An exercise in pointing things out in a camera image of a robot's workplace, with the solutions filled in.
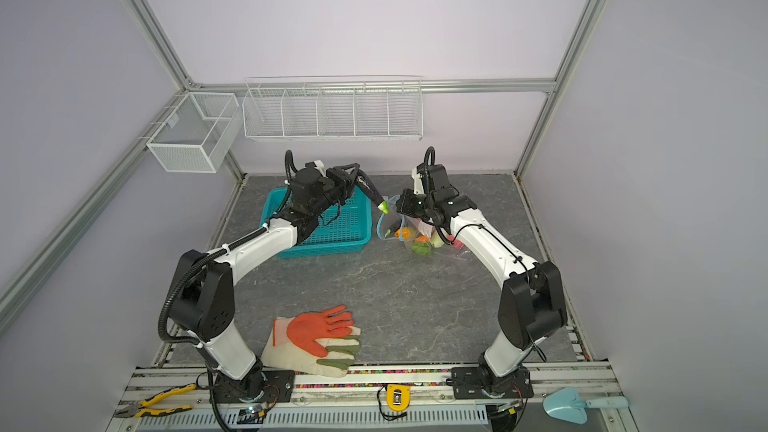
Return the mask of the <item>dark toy eggplant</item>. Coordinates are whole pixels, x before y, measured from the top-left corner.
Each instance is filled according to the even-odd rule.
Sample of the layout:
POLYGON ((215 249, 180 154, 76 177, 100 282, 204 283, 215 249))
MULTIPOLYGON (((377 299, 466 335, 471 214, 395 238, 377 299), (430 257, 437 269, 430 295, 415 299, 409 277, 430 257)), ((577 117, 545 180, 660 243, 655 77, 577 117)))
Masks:
POLYGON ((388 227, 383 235, 384 240, 398 240, 398 232, 402 225, 400 223, 392 224, 388 227))
POLYGON ((358 169, 355 176, 356 186, 371 200, 371 202, 385 215, 389 213, 386 199, 379 192, 370 177, 358 169))

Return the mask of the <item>clear zip top bag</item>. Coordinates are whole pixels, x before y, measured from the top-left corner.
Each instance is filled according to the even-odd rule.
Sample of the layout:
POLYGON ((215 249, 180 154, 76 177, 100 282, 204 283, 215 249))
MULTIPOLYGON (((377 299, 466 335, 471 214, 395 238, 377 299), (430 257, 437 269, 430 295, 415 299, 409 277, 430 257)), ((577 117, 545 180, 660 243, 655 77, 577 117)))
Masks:
MULTIPOLYGON (((437 233, 437 230, 434 226, 427 224, 426 222, 420 220, 420 219, 414 219, 411 217, 407 217, 405 215, 402 215, 396 211, 396 201, 399 198, 399 195, 394 195, 384 198, 387 201, 387 204, 389 206, 389 213, 387 215, 383 214, 381 211, 381 215, 378 219, 378 222, 376 224, 376 235, 380 240, 383 241, 394 241, 400 245, 402 245, 408 252, 414 254, 409 250, 409 245, 411 241, 401 241, 401 240, 384 240, 383 235, 388 227, 390 227, 392 224, 400 223, 402 227, 411 227, 415 231, 427 236, 431 236, 434 233, 437 233)), ((466 259, 469 254, 469 250, 464 246, 463 249, 456 250, 453 249, 450 246, 450 243, 448 241, 444 241, 445 245, 442 248, 436 249, 433 254, 430 257, 427 258, 439 258, 439 259, 466 259)))

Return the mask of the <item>yellow green toy corn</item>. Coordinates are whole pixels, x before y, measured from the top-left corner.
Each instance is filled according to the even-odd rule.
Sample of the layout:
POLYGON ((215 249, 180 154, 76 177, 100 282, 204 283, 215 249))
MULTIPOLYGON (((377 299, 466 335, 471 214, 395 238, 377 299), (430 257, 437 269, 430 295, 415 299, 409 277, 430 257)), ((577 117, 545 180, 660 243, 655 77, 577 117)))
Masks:
POLYGON ((411 227, 401 227, 395 232, 395 237, 401 241, 412 241, 417 234, 418 232, 411 227))

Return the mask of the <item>teal plastic basket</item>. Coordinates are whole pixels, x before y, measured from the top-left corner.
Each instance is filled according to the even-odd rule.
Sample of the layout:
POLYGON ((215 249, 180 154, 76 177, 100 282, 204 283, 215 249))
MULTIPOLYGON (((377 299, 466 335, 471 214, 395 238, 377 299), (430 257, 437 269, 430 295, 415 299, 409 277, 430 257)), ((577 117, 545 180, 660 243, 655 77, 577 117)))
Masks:
POLYGON ((243 246, 248 252, 254 252, 259 257, 276 255, 282 259, 345 254, 360 252, 370 241, 372 235, 371 202, 359 189, 355 189, 343 205, 332 202, 320 215, 293 215, 297 212, 291 201, 286 205, 279 219, 299 219, 299 225, 314 225, 312 233, 303 241, 292 246, 291 238, 296 238, 300 229, 294 229, 291 223, 281 222, 272 226, 270 221, 286 194, 286 188, 271 191, 266 199, 262 213, 262 224, 274 229, 255 239, 253 244, 243 246))

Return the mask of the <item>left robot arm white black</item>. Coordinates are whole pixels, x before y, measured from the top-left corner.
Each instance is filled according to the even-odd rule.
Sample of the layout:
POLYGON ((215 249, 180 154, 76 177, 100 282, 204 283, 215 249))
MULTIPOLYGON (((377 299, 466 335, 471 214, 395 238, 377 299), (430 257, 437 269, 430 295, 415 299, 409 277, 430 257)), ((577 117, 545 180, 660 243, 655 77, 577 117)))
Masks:
POLYGON ((341 378, 355 362, 360 330, 343 306, 276 318, 261 355, 248 346, 234 322, 235 287, 268 259, 293 248, 316 230, 330 208, 340 209, 362 191, 372 203, 384 199, 359 164, 298 168, 286 152, 286 194, 255 231, 219 248, 186 252, 158 319, 167 343, 187 343, 203 357, 211 381, 231 386, 240 400, 257 399, 266 386, 265 367, 341 378))

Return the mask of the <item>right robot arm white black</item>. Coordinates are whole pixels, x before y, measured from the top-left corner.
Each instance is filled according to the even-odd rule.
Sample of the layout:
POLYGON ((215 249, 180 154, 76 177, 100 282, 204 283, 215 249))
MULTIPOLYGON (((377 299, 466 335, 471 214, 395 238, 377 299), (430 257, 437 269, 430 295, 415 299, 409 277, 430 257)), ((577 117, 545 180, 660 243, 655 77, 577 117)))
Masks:
POLYGON ((540 262, 506 239, 477 204, 450 182, 445 167, 427 148, 412 171, 414 186, 396 202, 397 212, 434 227, 446 245, 461 242, 491 273, 500 288, 499 332, 466 375, 454 372, 460 398, 482 394, 524 399, 530 373, 523 362, 539 344, 566 326, 568 312, 561 273, 550 261, 540 262))

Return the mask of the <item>white mesh box basket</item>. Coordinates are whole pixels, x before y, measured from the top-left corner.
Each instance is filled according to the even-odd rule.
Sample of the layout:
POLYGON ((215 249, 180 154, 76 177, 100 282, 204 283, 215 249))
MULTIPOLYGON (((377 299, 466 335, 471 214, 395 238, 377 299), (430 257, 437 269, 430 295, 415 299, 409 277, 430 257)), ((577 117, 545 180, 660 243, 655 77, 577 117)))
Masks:
POLYGON ((233 93, 189 92, 175 105, 147 146, 172 173, 215 173, 243 126, 233 93))

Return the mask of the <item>green striped work glove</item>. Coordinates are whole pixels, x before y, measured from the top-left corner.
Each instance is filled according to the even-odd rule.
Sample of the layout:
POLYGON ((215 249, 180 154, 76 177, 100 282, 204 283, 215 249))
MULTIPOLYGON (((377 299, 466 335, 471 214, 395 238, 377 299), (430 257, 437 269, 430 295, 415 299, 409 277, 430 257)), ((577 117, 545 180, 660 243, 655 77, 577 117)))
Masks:
POLYGON ((316 339, 315 343, 324 350, 324 355, 318 356, 297 346, 288 337, 287 322, 278 321, 262 351, 261 360, 267 367, 341 378, 356 362, 360 335, 361 330, 352 326, 351 334, 346 337, 316 339))

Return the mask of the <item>yellow tape measure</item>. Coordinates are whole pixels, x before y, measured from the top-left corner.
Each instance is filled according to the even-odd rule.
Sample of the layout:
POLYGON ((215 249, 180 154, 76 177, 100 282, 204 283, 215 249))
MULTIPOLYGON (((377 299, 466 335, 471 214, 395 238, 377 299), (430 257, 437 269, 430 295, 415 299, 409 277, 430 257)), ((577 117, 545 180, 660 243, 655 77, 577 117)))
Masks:
POLYGON ((382 384, 376 394, 380 416, 387 422, 404 419, 408 415, 411 387, 404 384, 382 384))

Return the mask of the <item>teal plastic scoop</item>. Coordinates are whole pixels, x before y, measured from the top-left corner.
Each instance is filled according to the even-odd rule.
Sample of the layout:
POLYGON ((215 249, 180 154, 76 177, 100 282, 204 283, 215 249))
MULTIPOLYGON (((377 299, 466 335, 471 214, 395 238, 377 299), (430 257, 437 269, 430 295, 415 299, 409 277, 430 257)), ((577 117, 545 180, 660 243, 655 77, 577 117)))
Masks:
POLYGON ((577 425, 584 425, 588 421, 588 409, 625 409, 630 407, 629 400, 624 396, 583 399, 580 393, 572 387, 563 388, 547 395, 542 405, 549 417, 577 425))

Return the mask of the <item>yellow black pliers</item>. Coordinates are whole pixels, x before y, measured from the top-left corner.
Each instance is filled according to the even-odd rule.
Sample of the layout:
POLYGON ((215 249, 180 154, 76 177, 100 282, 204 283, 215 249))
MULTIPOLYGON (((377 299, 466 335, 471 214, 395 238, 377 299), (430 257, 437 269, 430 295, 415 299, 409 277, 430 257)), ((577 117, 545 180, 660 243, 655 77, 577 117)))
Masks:
POLYGON ((197 389, 195 383, 189 383, 180 387, 173 387, 163 390, 149 398, 134 401, 129 405, 116 410, 113 413, 115 418, 142 418, 142 417, 164 417, 193 409, 192 405, 178 405, 168 408, 156 408, 156 405, 170 397, 192 392, 197 389))

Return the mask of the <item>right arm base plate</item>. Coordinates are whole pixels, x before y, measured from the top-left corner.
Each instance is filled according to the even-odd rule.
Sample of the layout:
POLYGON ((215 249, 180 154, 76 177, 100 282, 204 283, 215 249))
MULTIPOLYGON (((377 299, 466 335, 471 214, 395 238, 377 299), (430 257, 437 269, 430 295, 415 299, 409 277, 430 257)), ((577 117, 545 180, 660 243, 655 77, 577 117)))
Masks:
POLYGON ((448 382, 459 400, 529 399, 534 396, 530 371, 520 366, 498 377, 486 366, 454 367, 448 382))

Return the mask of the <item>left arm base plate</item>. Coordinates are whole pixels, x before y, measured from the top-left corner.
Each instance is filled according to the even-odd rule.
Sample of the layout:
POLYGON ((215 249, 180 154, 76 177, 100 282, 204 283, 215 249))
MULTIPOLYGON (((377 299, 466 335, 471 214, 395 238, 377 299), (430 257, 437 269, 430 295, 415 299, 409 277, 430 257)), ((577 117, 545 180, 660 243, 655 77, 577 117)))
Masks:
POLYGON ((291 399, 296 373, 292 370, 260 370, 242 380, 217 374, 213 395, 221 404, 285 403, 291 399))

